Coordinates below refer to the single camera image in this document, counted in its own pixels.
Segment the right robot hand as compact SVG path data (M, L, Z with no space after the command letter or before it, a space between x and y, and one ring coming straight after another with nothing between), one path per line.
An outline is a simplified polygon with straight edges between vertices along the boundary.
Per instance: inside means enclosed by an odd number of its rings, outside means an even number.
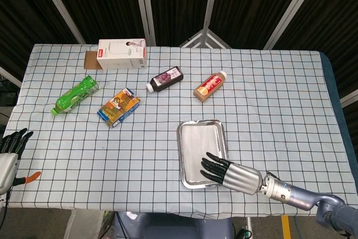
M219 158L209 152L201 159L200 173L223 187L240 193L253 195L261 190L263 178L254 168L238 165Z

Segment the brown cardboard piece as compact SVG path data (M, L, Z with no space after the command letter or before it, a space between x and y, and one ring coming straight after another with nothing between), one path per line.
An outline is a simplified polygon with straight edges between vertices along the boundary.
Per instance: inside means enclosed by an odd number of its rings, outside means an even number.
M97 61L96 51L86 51L84 57L84 69L86 70L102 70L99 62Z

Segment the folding partition screen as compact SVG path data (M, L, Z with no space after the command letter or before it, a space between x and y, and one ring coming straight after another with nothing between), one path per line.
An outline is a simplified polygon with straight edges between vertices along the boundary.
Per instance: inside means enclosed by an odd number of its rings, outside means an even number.
M0 74L20 85L36 43L218 35L242 49L326 53L344 107L358 105L358 0L0 0Z

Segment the dark purple juice bottle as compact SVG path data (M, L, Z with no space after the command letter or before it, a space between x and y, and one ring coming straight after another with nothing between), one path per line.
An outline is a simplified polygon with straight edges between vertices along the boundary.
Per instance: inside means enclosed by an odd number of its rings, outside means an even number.
M175 66L153 77L150 82L147 83L146 87L150 93L159 92L181 80L183 80L183 73L178 66Z

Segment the green plastic bottle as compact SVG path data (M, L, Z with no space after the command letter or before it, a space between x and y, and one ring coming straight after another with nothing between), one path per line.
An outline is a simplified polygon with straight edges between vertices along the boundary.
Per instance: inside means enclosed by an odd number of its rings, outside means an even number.
M54 116L62 113L68 113L81 101L97 91L98 88L98 83L91 76L87 76L71 90L59 97L50 112Z

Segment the yellow blue snack box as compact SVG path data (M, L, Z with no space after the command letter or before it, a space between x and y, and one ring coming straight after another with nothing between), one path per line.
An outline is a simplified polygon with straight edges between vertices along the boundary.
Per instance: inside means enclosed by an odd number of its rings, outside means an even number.
M135 96L131 89L124 88L105 103L97 113L110 128L113 128L130 116L139 105L140 98Z

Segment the blue checkered tablecloth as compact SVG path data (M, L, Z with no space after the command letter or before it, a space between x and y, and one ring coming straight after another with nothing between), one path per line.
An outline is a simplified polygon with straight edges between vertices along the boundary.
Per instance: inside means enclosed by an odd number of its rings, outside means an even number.
M18 176L41 172L14 187L13 208L103 209L226 218L298 214L262 194L221 186L190 190L180 179L177 127L222 122L229 159L302 188L332 193L358 207L358 193L329 93L329 61L317 51L151 47L146 69L87 71L94 45L33 47L6 134L34 132ZM150 93L147 83L175 66L183 80ZM206 101L194 90L209 76L227 78ZM98 90L54 116L59 97L85 77ZM138 108L110 128L98 110L124 88Z

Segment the silver metal tray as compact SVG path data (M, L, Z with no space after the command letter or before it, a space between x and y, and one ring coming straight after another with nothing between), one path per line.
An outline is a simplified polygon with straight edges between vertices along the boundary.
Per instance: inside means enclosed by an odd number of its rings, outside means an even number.
M226 141L226 137L225 137L225 132L224 132L224 126L222 124L221 121L219 120L215 120L215 119L211 119L211 120L198 120L198 121L186 121L181 123L178 128L177 128L177 144L178 144L178 155L179 155L179 163L180 163L180 177L181 177L181 181L183 183L183 185L185 187L187 187L188 189L202 189L202 188L209 188L212 186L217 186L218 183L214 182L211 184L202 184L202 185L198 185L198 186L190 186L186 181L185 181L185 170L184 170L184 166L183 166L183 156L182 156L182 149L181 149L181 128L183 125L185 124L195 124L195 123L202 123L203 125L210 125L210 124L215 124L215 126L218 129L218 141L220 144L220 152L218 157L220 158L228 158L228 146L227 146L227 141Z

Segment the white product box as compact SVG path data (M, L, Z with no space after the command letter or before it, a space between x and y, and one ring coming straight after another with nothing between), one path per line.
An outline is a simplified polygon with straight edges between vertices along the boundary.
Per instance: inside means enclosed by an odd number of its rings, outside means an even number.
M102 69L143 69L146 52L145 39L100 39L97 61Z

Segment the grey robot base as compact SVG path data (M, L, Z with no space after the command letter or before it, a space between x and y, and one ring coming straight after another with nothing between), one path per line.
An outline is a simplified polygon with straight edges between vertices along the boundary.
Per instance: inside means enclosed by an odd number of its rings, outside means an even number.
M169 213L115 212L117 239L234 239L232 220Z

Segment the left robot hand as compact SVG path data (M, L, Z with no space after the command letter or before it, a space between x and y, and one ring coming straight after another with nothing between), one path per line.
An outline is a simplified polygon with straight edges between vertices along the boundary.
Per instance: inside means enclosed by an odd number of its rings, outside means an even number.
M33 133L24 128L1 139L0 195L7 194L13 186L31 183L40 177L40 171L28 177L16 177L20 159Z

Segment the brown red-label drink bottle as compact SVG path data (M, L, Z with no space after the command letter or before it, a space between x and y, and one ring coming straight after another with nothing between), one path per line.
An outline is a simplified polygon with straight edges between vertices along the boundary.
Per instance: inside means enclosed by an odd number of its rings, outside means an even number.
M217 89L219 89L227 78L224 71L219 71L209 76L201 85L194 90L194 96L201 102L206 101Z

